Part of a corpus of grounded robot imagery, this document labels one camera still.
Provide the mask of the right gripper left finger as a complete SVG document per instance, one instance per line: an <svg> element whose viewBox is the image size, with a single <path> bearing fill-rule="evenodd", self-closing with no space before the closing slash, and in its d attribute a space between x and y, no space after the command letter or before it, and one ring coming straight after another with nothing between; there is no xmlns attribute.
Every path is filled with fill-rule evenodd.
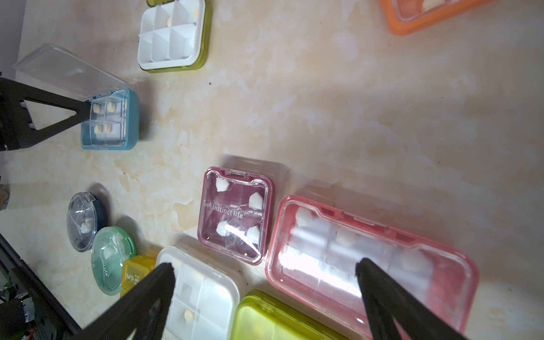
<svg viewBox="0 0 544 340"><path fill-rule="evenodd" d="M161 263L74 339L161 339L176 277Z"/></svg>

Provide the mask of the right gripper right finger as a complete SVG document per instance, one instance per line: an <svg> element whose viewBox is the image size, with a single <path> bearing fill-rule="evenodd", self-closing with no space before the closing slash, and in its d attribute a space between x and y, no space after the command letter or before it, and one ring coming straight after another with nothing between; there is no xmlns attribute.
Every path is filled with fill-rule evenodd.
<svg viewBox="0 0 544 340"><path fill-rule="evenodd" d="M373 339L464 339L368 258L356 265L356 277Z"/></svg>

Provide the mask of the yellow small pillbox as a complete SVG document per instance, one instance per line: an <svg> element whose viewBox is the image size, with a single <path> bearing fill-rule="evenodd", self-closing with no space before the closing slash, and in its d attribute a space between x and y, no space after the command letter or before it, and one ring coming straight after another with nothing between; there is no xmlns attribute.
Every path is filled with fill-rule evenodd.
<svg viewBox="0 0 544 340"><path fill-rule="evenodd" d="M137 255L123 262L121 274L122 298L129 290L140 283L155 268L156 259L151 256Z"/></svg>

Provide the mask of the white square pillbox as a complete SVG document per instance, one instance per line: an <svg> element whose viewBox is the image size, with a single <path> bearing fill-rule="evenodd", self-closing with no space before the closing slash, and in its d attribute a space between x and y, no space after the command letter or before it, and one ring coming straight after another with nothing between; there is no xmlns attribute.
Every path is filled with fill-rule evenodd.
<svg viewBox="0 0 544 340"><path fill-rule="evenodd" d="M230 339L239 289L234 280L174 246L161 250L176 279L166 328L178 339Z"/></svg>

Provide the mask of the green round pillbox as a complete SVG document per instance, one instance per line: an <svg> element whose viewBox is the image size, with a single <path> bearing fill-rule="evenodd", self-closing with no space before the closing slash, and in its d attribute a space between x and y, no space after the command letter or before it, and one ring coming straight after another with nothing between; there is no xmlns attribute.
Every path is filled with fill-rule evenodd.
<svg viewBox="0 0 544 340"><path fill-rule="evenodd" d="M137 255L132 237L117 226L100 229L92 245L92 272L99 289L108 296L121 291L123 263Z"/></svg>

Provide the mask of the pink rectangular pillbox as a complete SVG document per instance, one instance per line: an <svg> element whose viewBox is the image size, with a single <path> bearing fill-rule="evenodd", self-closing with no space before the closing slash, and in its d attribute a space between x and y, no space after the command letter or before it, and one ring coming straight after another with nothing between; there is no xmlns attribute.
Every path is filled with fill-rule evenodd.
<svg viewBox="0 0 544 340"><path fill-rule="evenodd" d="M356 265L363 259L370 259L452 328L465 331L480 277L469 256L298 195L281 201L267 279L313 310L369 336L356 277Z"/></svg>

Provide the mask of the teal rectangular pillbox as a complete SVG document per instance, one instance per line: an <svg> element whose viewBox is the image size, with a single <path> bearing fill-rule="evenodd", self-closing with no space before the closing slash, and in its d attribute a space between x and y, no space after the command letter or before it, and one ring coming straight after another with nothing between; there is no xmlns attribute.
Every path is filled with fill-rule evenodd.
<svg viewBox="0 0 544 340"><path fill-rule="evenodd" d="M84 150L131 150L140 134L140 99L127 82L53 44L35 49L14 69L90 104L81 124Z"/></svg>

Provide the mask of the navy round pillbox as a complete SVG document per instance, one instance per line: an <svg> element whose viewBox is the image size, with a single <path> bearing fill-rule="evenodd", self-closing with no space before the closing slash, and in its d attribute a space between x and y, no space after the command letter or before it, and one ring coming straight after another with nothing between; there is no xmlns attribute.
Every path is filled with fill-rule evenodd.
<svg viewBox="0 0 544 340"><path fill-rule="evenodd" d="M69 202L67 209L67 233L77 252L92 248L97 232L107 224L104 204L90 192L79 192Z"/></svg>

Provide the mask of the lime green square pillbox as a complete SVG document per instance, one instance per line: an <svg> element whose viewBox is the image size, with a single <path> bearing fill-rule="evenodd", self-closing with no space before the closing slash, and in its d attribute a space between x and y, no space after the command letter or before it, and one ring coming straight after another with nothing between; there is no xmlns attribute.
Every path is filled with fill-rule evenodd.
<svg viewBox="0 0 544 340"><path fill-rule="evenodd" d="M333 340L345 337L280 300L260 290L253 290L237 307L231 338Z"/></svg>

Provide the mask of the magenta small pillbox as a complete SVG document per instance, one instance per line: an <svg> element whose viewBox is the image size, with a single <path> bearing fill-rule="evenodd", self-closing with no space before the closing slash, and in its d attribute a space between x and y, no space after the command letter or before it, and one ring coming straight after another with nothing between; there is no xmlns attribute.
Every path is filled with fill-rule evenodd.
<svg viewBox="0 0 544 340"><path fill-rule="evenodd" d="M262 174L210 167L203 178L197 238L207 248L258 265L267 249L274 184Z"/></svg>

